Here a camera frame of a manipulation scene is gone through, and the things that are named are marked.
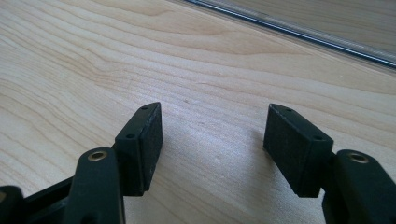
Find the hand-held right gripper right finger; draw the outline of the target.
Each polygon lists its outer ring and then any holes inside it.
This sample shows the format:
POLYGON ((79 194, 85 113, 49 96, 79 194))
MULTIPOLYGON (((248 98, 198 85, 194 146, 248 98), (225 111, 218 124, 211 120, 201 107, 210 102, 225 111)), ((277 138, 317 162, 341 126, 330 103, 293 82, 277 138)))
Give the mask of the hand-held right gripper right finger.
POLYGON ((295 110, 269 104, 263 147, 299 197, 318 197, 332 145, 329 135, 295 110))

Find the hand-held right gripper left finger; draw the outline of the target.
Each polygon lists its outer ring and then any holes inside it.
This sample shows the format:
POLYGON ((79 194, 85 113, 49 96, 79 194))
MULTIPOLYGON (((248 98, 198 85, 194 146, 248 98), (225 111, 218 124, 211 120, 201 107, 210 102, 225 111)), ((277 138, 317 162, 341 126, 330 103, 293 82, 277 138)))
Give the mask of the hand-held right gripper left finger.
POLYGON ((143 196, 150 188, 163 146, 162 106, 159 102, 137 109, 115 138, 121 192, 143 196))

